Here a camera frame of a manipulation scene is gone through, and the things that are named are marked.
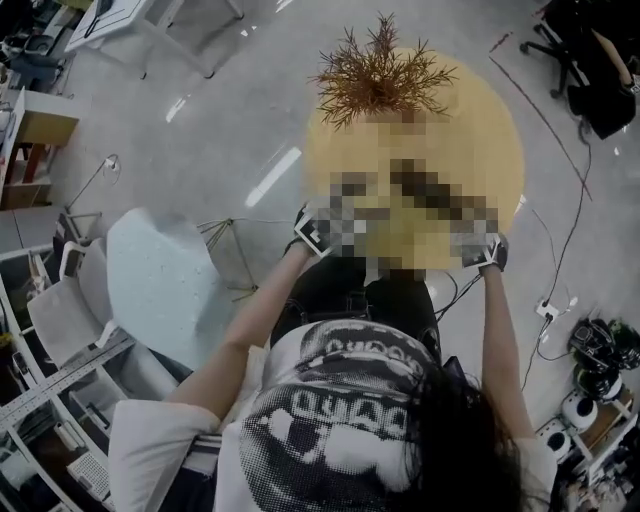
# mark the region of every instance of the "t-shirt print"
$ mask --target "t-shirt print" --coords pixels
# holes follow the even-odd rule
[[[310,326],[270,355],[239,430],[240,465],[260,510],[383,510],[409,489],[407,404],[430,357],[405,334],[361,320]],[[290,351],[297,354],[291,357]],[[295,361],[291,368],[286,361]]]

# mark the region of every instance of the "long dark hair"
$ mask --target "long dark hair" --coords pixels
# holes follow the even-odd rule
[[[487,396],[434,365],[415,398],[407,432],[407,446],[415,448],[408,459],[411,508],[526,510],[518,449]]]

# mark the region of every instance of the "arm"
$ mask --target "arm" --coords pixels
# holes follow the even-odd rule
[[[485,282],[485,325],[482,350],[482,388],[514,438],[533,438],[535,432],[520,390],[520,359],[500,269],[481,270]]]
[[[214,354],[181,383],[167,401],[196,405],[224,419],[240,392],[249,349],[266,343],[310,256],[303,243],[291,247],[233,319]]]
[[[620,75],[620,82],[622,82],[622,85],[633,85],[633,77],[631,76],[631,73],[629,73],[629,69],[622,60],[622,57],[620,56],[620,53],[618,52],[615,45],[602,34],[598,34],[598,32],[596,32],[595,30],[592,30],[592,32],[593,35],[596,36],[596,39],[598,40],[604,51],[611,59],[611,62],[613,62],[613,65],[618,70],[618,74]]]

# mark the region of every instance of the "black office chair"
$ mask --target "black office chair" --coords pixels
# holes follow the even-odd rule
[[[553,57],[560,63],[560,84],[557,89],[550,91],[551,97],[557,99],[565,92],[569,73],[579,85],[585,85],[580,73],[578,73],[575,64],[576,57],[572,52],[572,45],[580,44],[580,40],[583,38],[578,2],[576,0],[552,1],[545,9],[544,21],[560,36],[561,40],[559,41],[546,26],[539,23],[533,27],[533,30],[540,34],[549,46],[527,41],[520,45],[520,51],[527,54],[529,48],[533,48]]]

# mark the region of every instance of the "table leg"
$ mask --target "table leg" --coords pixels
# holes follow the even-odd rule
[[[144,67],[136,66],[135,64],[128,64],[126,62],[122,62],[121,60],[112,57],[111,55],[104,53],[103,51],[98,50],[97,48],[92,48],[89,45],[81,46],[79,49],[82,51],[100,59],[104,62],[108,62],[114,66],[123,69],[128,73],[135,73],[140,77],[140,80],[144,80],[147,77],[147,70]]]
[[[136,23],[140,30],[149,36],[151,36],[158,44],[164,46],[166,49],[178,54],[184,60],[186,60],[191,67],[193,67],[198,73],[205,78],[211,78],[215,74],[213,68],[207,67],[204,62],[195,56],[191,51],[187,50],[178,41],[169,37],[169,35],[162,29],[155,26],[153,23],[147,20],[140,20]]]
[[[229,8],[236,14],[235,18],[241,20],[244,18],[244,11],[238,7],[235,0],[225,0]]]

